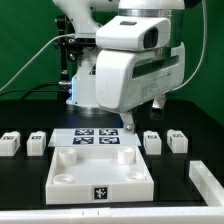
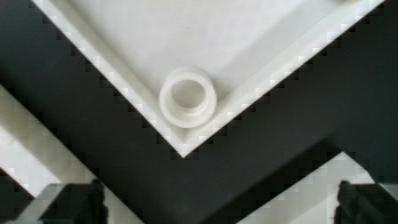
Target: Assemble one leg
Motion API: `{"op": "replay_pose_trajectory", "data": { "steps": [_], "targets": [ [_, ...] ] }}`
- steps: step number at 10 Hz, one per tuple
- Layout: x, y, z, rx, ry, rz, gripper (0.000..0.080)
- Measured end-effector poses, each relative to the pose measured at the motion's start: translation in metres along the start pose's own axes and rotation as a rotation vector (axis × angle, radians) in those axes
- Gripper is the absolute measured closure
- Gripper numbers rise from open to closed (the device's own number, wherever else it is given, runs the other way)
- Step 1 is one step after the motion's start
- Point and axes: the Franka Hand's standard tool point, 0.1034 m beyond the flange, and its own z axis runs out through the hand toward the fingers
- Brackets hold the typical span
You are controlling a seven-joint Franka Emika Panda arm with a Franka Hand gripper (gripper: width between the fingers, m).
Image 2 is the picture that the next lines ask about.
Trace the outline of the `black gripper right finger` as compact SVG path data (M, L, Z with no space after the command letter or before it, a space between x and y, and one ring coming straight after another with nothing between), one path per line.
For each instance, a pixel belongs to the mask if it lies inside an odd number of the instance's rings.
M396 183L339 183L334 224L398 224Z

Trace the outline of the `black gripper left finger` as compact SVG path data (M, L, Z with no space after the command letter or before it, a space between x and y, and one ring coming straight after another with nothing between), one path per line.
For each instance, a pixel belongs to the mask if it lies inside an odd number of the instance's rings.
M108 224L100 181L50 184L16 218L16 224Z

